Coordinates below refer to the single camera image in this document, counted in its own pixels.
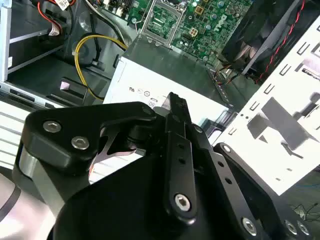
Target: gray metal surface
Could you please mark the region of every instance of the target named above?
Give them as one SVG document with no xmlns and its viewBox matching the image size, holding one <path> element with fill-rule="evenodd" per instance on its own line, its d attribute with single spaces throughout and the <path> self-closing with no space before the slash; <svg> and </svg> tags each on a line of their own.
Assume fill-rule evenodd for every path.
<svg viewBox="0 0 320 240">
<path fill-rule="evenodd" d="M 57 174 L 50 166 L 44 167 L 37 159 L 30 176 L 38 191 L 41 193 L 43 200 L 49 206 L 53 215 L 57 216 L 64 206 L 65 202 L 76 192 L 89 185 L 88 176 L 64 176 Z"/>
<path fill-rule="evenodd" d="M 51 23 L 40 16 L 35 6 L 23 1 L 12 2 L 10 43 L 46 34 L 51 27 Z"/>
<path fill-rule="evenodd" d="M 30 60 L 28 60 L 28 61 L 25 61 L 24 63 L 21 63 L 20 65 L 14 66 L 14 67 L 10 68 L 10 69 L 7 71 L 7 73 L 8 73 L 8 74 L 13 73 L 13 72 L 16 71 L 16 70 L 19 70 L 19 69 L 21 69 L 21 68 L 23 68 L 23 67 L 25 67 L 25 66 L 27 66 L 27 65 L 29 65 L 29 64 L 34 63 L 34 62 L 37 61 L 37 60 L 40 60 L 40 59 L 42 59 L 42 58 L 44 58 L 44 57 L 46 57 L 46 56 L 48 56 L 48 55 L 50 55 L 50 54 L 58 51 L 58 50 L 61 49 L 62 47 L 63 47 L 63 45 L 58 46 L 58 47 L 56 47 L 56 48 L 54 48 L 54 49 L 52 49 L 52 50 L 50 50 L 50 51 L 47 51 L 47 52 L 45 52 L 45 53 L 43 53 L 43 54 L 41 54 L 41 55 L 39 55 L 39 56 L 36 56 L 36 57 L 34 57 L 34 58 L 32 58 L 32 59 L 30 59 Z"/>
<path fill-rule="evenodd" d="M 23 147 L 19 161 L 19 168 L 21 172 L 29 178 L 32 178 L 37 162 L 38 160 L 35 157 L 31 156 Z"/>
<path fill-rule="evenodd" d="M 154 43 L 149 43 L 144 36 L 136 38 L 123 54 L 123 57 L 223 106 L 229 107 L 228 104 L 222 101 L 207 72 L 206 66 L 200 62 L 195 62 L 166 47 L 155 46 Z M 247 97 L 244 97 L 233 84 L 226 86 L 225 90 L 230 103 L 237 111 L 241 110 L 247 103 Z"/>
<path fill-rule="evenodd" d="M 308 139 L 316 140 L 273 97 L 261 110 L 291 150 L 297 149 Z"/>
<path fill-rule="evenodd" d="M 7 80 L 12 9 L 0 5 L 0 82 Z"/>
<path fill-rule="evenodd" d="M 101 75 L 98 71 L 93 72 L 89 69 L 83 69 L 82 73 L 93 91 L 104 96 L 107 92 L 110 80 Z M 62 107 L 62 103 L 54 102 L 46 96 L 49 96 L 53 90 L 60 87 L 62 77 L 67 77 L 80 83 L 77 70 L 73 65 L 56 59 L 54 56 L 46 56 L 41 60 L 23 67 L 8 75 L 9 87 L 15 87 L 18 90 L 24 90 L 24 93 L 35 98 L 37 104 L 44 106 L 49 103 L 54 106 Z M 87 94 L 84 104 L 99 104 L 101 101 L 95 100 Z"/>
</svg>

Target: black cable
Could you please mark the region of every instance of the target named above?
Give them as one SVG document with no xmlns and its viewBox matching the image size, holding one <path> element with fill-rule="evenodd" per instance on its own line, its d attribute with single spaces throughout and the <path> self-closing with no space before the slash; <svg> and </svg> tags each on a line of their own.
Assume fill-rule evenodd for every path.
<svg viewBox="0 0 320 240">
<path fill-rule="evenodd" d="M 68 11 L 70 13 L 70 18 L 71 18 L 71 28 L 70 28 L 70 32 L 69 32 L 69 36 L 71 36 L 72 31 L 74 30 L 74 26 L 75 26 L 75 18 L 74 18 L 74 13 L 72 11 L 71 6 L 68 6 Z"/>
<path fill-rule="evenodd" d="M 123 41 L 122 41 L 122 38 L 121 38 L 121 35 L 120 33 L 118 32 L 118 30 L 115 28 L 115 26 L 113 26 L 110 22 L 108 22 L 107 20 L 105 20 L 103 17 L 101 17 L 100 15 L 96 14 L 87 4 L 86 0 L 83 0 L 85 6 L 88 8 L 89 12 L 94 14 L 98 19 L 100 19 L 102 22 L 104 22 L 105 24 L 107 24 L 110 28 L 112 28 L 112 30 L 115 32 L 116 34 L 116 37 L 118 38 L 118 40 L 120 42 L 122 42 L 123 44 L 125 44 Z"/>
<path fill-rule="evenodd" d="M 91 24 L 92 33 L 96 34 L 94 16 L 92 13 L 90 13 L 90 24 Z M 96 54 L 95 54 L 95 58 L 93 59 L 93 61 L 98 62 L 102 48 L 99 46 L 98 38 L 96 38 L 96 37 L 94 38 L 94 44 L 95 44 Z"/>
<path fill-rule="evenodd" d="M 228 84 L 231 83 L 234 79 L 236 79 L 239 76 L 240 76 L 240 73 L 238 73 L 238 74 L 234 75 L 233 77 L 231 77 L 230 81 L 228 82 Z"/>
</svg>

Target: screw hole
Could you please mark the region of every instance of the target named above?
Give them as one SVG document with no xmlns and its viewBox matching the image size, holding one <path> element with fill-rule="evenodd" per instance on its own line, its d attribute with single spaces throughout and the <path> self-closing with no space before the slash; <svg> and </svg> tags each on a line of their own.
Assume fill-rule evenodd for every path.
<svg viewBox="0 0 320 240">
<path fill-rule="evenodd" d="M 225 178 L 225 181 L 228 183 L 228 184 L 232 184 L 232 181 L 229 179 L 229 178 Z"/>
<path fill-rule="evenodd" d="M 183 144 L 181 144 L 181 143 L 178 143 L 178 147 L 179 147 L 180 149 L 185 149 L 185 146 L 184 146 Z"/>
<path fill-rule="evenodd" d="M 179 158 L 178 158 L 178 161 L 179 161 L 181 164 L 186 164 L 186 161 L 185 161 L 182 157 L 179 157 Z"/>
</svg>

